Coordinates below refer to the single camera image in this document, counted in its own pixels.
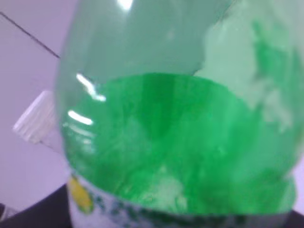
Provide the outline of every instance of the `black surface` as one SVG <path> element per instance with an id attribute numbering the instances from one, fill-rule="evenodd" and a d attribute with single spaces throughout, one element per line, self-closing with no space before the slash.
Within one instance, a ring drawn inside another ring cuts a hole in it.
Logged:
<path id="1" fill-rule="evenodd" d="M 66 193 L 66 186 L 62 186 L 36 205 L 0 223 L 0 228 L 72 228 Z M 283 228 L 304 228 L 304 216 L 291 212 Z"/>

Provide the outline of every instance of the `plastic bottle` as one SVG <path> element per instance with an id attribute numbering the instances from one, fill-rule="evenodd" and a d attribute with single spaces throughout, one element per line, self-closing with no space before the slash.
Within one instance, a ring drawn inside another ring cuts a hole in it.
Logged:
<path id="1" fill-rule="evenodd" d="M 304 71 L 285 6 L 81 1 L 57 80 L 76 227 L 291 210 Z"/>

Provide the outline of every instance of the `liquid surface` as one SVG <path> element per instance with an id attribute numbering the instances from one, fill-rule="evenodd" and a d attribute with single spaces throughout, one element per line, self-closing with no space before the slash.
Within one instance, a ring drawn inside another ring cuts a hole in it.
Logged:
<path id="1" fill-rule="evenodd" d="M 155 73 L 110 81 L 98 94 L 83 97 L 63 127 L 70 164 L 97 187 L 174 213 L 292 207 L 293 132 L 222 85 Z"/>

